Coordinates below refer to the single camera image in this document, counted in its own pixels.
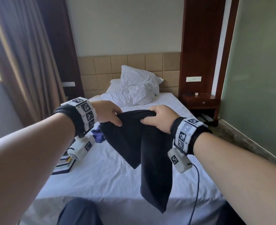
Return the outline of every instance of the beige padded headboard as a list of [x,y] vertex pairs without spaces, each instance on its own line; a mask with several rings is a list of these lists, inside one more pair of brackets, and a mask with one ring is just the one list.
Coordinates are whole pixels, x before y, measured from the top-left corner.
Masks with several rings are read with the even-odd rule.
[[178,97],[180,52],[100,57],[78,57],[85,97],[91,98],[106,92],[112,79],[121,76],[121,66],[153,72],[164,79],[160,92],[171,92]]

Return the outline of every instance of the wooden nightstand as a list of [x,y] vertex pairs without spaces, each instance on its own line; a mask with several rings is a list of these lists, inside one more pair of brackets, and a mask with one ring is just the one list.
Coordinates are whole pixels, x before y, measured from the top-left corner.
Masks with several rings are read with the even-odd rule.
[[220,99],[210,93],[200,93],[198,96],[193,94],[181,94],[180,101],[194,115],[205,113],[214,119],[213,125],[218,124],[218,113],[220,107]]

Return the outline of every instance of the stack of books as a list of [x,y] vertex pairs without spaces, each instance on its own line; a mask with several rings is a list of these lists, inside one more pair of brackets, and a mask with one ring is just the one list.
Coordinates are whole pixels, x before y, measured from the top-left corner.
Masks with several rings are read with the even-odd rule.
[[56,168],[52,172],[52,175],[57,175],[57,174],[65,174],[70,171],[72,168],[73,164],[75,163],[75,159],[70,157],[68,155],[67,150],[65,151],[64,155],[61,157],[60,161],[58,162]]

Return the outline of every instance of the black wristband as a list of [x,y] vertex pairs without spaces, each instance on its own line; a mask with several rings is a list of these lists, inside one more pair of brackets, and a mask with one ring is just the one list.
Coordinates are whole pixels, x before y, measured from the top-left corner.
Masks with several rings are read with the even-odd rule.
[[74,136],[78,136],[79,134],[82,134],[85,132],[84,129],[84,122],[82,120],[82,117],[80,113],[76,110],[74,106],[71,105],[63,105],[59,106],[57,109],[55,109],[54,113],[63,113],[67,115],[73,122],[74,128],[76,129],[76,133]]
[[[174,123],[171,125],[170,134],[173,137],[173,139],[176,138],[176,132],[178,130],[178,126],[181,124],[181,122],[184,119],[185,119],[184,117],[178,117],[176,120],[174,120]],[[204,125],[199,126],[199,127],[196,128],[196,131],[191,136],[190,142],[188,144],[188,152],[187,152],[187,154],[194,155],[194,153],[193,153],[194,143],[196,142],[196,139],[200,136],[200,134],[202,134],[204,132],[212,133],[212,131],[210,129],[208,129],[206,126],[204,126]]]

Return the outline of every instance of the hand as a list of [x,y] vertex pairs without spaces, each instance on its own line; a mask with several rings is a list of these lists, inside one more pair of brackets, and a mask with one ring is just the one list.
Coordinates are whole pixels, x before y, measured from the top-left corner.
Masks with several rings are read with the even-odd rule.
[[149,110],[155,111],[156,116],[146,117],[140,122],[144,125],[152,125],[163,132],[170,134],[170,128],[178,117],[180,117],[173,109],[165,105],[152,106]]
[[115,105],[111,101],[108,100],[99,100],[91,102],[92,106],[94,106],[96,114],[97,114],[97,121],[99,122],[107,122],[110,121],[114,125],[119,127],[122,126],[121,120],[116,116],[116,114],[122,113],[122,110],[119,106]]

